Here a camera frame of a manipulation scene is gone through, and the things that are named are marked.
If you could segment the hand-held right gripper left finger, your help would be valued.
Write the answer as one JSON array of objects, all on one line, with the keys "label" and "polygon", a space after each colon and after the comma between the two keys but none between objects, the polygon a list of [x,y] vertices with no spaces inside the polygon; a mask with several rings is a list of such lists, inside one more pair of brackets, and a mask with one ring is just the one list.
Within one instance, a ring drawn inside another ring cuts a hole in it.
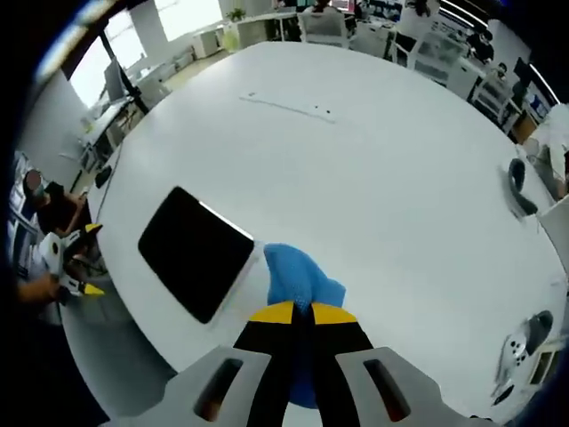
[{"label": "hand-held right gripper left finger", "polygon": [[219,346],[172,379],[165,426],[281,426],[292,381],[291,302],[250,317],[235,343]]}]

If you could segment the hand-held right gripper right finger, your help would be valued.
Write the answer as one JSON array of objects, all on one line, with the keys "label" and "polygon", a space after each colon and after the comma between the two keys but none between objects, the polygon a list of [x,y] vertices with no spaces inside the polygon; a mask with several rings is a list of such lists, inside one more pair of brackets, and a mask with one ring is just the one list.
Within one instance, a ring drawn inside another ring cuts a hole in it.
[{"label": "hand-held right gripper right finger", "polygon": [[375,348],[347,311],[314,303],[313,376],[324,426],[447,426],[437,384],[387,347]]}]

